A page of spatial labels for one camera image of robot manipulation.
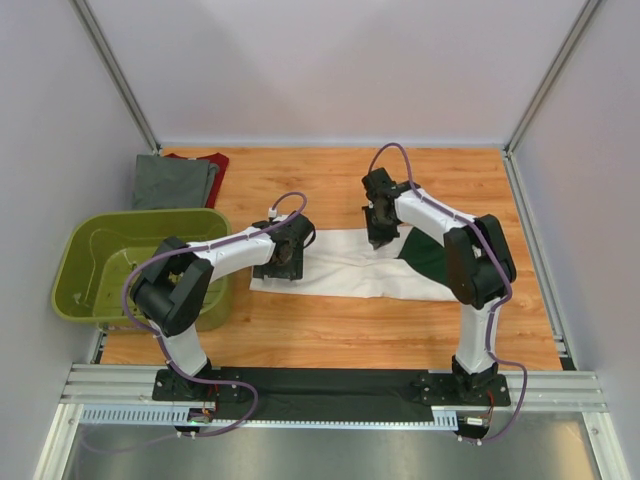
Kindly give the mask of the white and green t-shirt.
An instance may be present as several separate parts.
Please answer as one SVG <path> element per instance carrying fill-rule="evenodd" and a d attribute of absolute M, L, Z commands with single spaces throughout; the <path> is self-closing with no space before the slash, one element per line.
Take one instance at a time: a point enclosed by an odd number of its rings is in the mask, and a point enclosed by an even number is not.
<path fill-rule="evenodd" d="M 411 228 L 399 228 L 399 237 L 377 250 L 364 229 L 320 230 L 304 251 L 300 280 L 257 279 L 256 292 L 353 298 L 391 298 L 453 302 L 443 284 L 419 274 L 399 257 Z"/>

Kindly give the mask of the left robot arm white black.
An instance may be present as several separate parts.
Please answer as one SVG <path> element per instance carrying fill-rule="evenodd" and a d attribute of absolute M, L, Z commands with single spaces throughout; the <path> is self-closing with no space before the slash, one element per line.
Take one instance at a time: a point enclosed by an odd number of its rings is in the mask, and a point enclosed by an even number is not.
<path fill-rule="evenodd" d="M 127 283 L 169 361 L 156 375 L 152 398 L 211 401 L 214 371 L 196 331 L 210 285 L 245 268 L 259 280 L 300 280 L 304 250 L 315 238 L 315 226 L 302 214 L 270 217 L 212 243 L 166 238 Z"/>

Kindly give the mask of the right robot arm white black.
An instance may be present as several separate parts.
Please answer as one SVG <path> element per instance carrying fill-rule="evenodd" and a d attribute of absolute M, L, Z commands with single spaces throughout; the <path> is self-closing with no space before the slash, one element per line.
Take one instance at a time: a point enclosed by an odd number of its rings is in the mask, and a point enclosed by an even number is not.
<path fill-rule="evenodd" d="M 377 250 L 399 237 L 408 224 L 444 249 L 446 285 L 461 304 L 460 339 L 452 357 L 450 390 L 460 402 L 482 398 L 497 381 L 491 357 L 492 321 L 512 293 L 516 269 L 499 220 L 474 217 L 434 199 L 411 181 L 397 183 L 383 168 L 370 170 L 362 184 L 368 241 Z"/>

